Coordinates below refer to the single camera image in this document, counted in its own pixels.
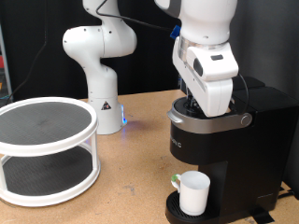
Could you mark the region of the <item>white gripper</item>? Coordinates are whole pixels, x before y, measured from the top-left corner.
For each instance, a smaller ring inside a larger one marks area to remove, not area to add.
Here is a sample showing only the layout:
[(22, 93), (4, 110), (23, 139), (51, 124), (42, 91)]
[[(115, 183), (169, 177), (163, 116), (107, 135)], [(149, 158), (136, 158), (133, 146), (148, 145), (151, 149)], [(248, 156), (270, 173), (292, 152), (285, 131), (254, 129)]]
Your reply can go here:
[(238, 74), (238, 64), (228, 42), (200, 45), (179, 36), (173, 49), (173, 63), (191, 92), (187, 95), (188, 107), (203, 111), (207, 117), (227, 112), (232, 78)]

